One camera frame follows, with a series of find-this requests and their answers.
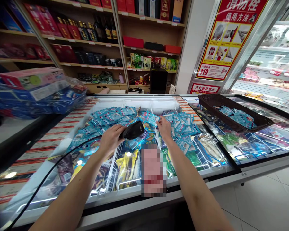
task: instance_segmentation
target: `hand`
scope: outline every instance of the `hand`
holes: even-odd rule
[[[164,140],[164,142],[168,142],[172,140],[171,136],[171,125],[170,123],[165,119],[164,116],[160,116],[160,121],[157,121],[157,127],[158,130],[160,131],[160,134]]]
[[[99,150],[105,152],[106,155],[113,152],[124,139],[119,139],[119,135],[126,129],[122,125],[113,125],[108,128],[102,135]]]

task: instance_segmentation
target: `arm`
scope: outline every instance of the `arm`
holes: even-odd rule
[[[103,161],[123,141],[119,135],[126,127],[114,125],[102,136],[96,153],[92,154],[75,178],[32,225],[30,231],[75,230],[83,208]]]
[[[170,153],[195,229],[234,231],[201,175],[172,139],[170,123],[161,116],[157,126]]]

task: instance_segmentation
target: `pixelated blur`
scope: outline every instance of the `pixelated blur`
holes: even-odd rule
[[[141,187],[143,197],[166,196],[166,164],[156,144],[141,147]]]

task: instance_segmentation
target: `black speaker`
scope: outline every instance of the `black speaker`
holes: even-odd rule
[[[150,69],[150,94],[165,94],[168,72],[165,69]]]

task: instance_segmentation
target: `black cable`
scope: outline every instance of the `black cable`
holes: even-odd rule
[[[43,178],[43,180],[41,181],[41,183],[39,184],[39,186],[36,188],[34,194],[32,195],[32,197],[30,198],[30,200],[28,201],[28,203],[25,205],[25,207],[22,209],[22,211],[19,213],[19,215],[15,218],[15,220],[12,222],[12,224],[6,228],[6,230],[11,230],[12,227],[15,225],[15,223],[18,221],[18,219],[22,216],[22,214],[25,212],[25,210],[28,208],[28,206],[30,205],[30,203],[32,202],[32,200],[34,199],[34,197],[36,196],[36,194],[38,193],[39,189],[42,187],[43,183],[45,182],[45,180],[47,179],[47,177],[50,175],[50,173],[52,172],[52,170],[54,170],[54,168],[57,166],[57,164],[64,158],[66,157],[68,154],[70,154],[71,152],[73,152],[75,149],[81,147],[82,145],[84,145],[85,143],[92,141],[96,138],[100,138],[102,136],[97,136],[94,138],[91,138],[85,142],[83,142],[82,144],[78,145],[76,148],[74,148],[73,150],[69,151],[68,153],[66,153],[65,155],[63,155],[55,164],[54,166],[48,171],[48,173],[46,174],[46,176]]]

